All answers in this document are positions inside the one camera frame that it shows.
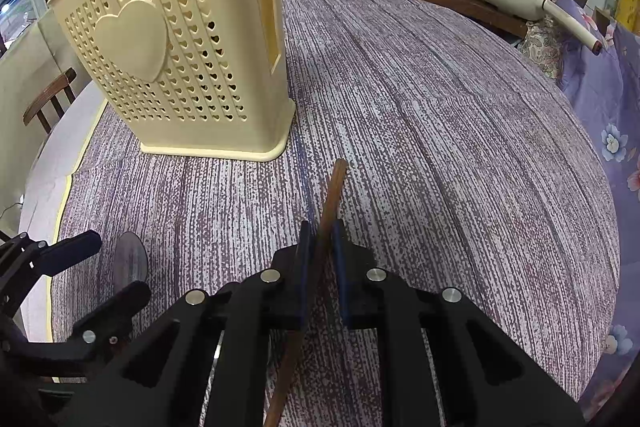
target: wooden chair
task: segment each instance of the wooden chair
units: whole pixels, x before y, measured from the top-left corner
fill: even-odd
[[[42,108],[47,102],[51,102],[53,108],[56,110],[56,113],[60,118],[65,114],[62,110],[62,106],[58,101],[56,95],[64,90],[66,97],[69,100],[69,103],[73,103],[76,99],[74,92],[71,90],[69,84],[76,77],[76,72],[73,68],[69,68],[64,73],[62,73],[59,77],[57,77],[52,83],[49,84],[39,95],[38,97],[31,103],[31,105],[24,112],[24,116],[22,117],[22,121],[25,125],[27,125],[31,120],[33,120],[34,116],[38,117],[40,123],[44,127],[44,130],[47,134],[51,132],[51,126],[49,122],[44,116],[42,112]]]

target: wooden chopstick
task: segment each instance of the wooden chopstick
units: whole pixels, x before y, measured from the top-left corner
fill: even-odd
[[[311,309],[316,299],[318,284],[324,269],[324,262],[331,248],[331,227],[338,214],[338,204],[340,203],[342,185],[347,175],[348,165],[346,160],[342,158],[337,159],[334,163],[334,171],[331,174],[331,179],[329,180],[329,187],[320,216],[320,225],[318,226],[318,233],[316,233],[316,249],[309,270],[306,291],[307,317],[311,316]],[[284,411],[287,394],[289,393],[289,388],[293,380],[293,372],[296,369],[296,362],[302,351],[302,343],[305,338],[308,323],[309,320],[307,319],[302,330],[289,331],[289,333],[287,333],[287,344],[278,371],[276,388],[273,391],[273,396],[271,396],[267,416],[264,420],[264,427],[277,427],[278,423],[280,423],[280,417]]]

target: heart-shaped cutout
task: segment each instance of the heart-shaped cutout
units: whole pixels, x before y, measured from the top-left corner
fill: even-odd
[[[166,55],[166,22],[147,0],[131,0],[118,15],[95,23],[95,41],[102,55],[132,76],[153,82]]]

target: purple floral cloth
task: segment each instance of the purple floral cloth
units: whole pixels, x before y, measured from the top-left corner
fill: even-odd
[[[613,323],[580,399],[589,419],[615,391],[640,347],[640,38],[615,23],[603,37],[573,0],[558,0],[558,5],[605,44],[596,57],[576,39],[568,39],[560,87],[609,179],[620,235],[620,289]]]

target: power cord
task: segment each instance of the power cord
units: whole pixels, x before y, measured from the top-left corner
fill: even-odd
[[[2,211],[2,214],[0,214],[0,219],[2,219],[2,216],[4,216],[4,213],[5,213],[6,211],[10,210],[11,208],[14,208],[14,206],[15,206],[16,204],[19,204],[20,206],[22,206],[22,203],[20,203],[19,201],[17,201],[17,202],[16,202],[16,203],[14,203],[14,204],[10,204],[8,207],[6,207],[6,208]]]

